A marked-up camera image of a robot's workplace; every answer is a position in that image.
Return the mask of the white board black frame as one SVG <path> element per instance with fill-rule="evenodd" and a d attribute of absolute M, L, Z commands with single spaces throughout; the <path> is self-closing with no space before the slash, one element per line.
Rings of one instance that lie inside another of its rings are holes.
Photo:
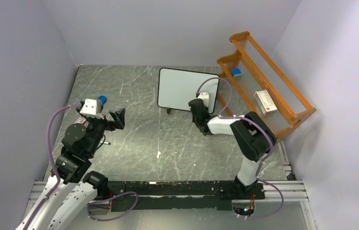
<path fill-rule="evenodd" d="M 189 111 L 188 102 L 196 98 L 196 92 L 201 86 L 200 91 L 209 94 L 206 105 L 212 114 L 219 88 L 218 77 L 211 73 L 160 68 L 157 105 L 165 109 Z"/>

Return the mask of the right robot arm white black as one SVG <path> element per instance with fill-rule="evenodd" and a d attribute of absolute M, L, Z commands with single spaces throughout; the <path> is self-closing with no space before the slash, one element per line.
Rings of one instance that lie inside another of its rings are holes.
<path fill-rule="evenodd" d="M 230 135 L 235 138 L 243 161 L 234 180 L 234 190 L 239 198 L 247 198 L 258 181 L 265 156 L 273 151 L 276 143 L 274 134 L 256 112 L 213 117 L 200 98 L 191 100 L 188 106 L 192 122 L 203 135 Z"/>

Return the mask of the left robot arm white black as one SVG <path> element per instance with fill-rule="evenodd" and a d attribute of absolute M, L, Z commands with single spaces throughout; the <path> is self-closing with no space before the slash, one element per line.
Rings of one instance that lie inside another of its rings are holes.
<path fill-rule="evenodd" d="M 103 199 L 109 192 L 108 179 L 91 166 L 106 131 L 124 129 L 125 108 L 99 118 L 83 115 L 88 124 L 70 125 L 62 139 L 61 155 L 43 192 L 17 227 L 19 230 L 63 230 L 90 201 Z"/>

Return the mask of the white marker pen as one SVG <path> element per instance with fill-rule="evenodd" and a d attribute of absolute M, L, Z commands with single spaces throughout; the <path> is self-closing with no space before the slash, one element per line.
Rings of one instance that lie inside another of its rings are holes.
<path fill-rule="evenodd" d="M 99 145 L 111 145 L 111 143 L 107 141 L 102 141 Z"/>

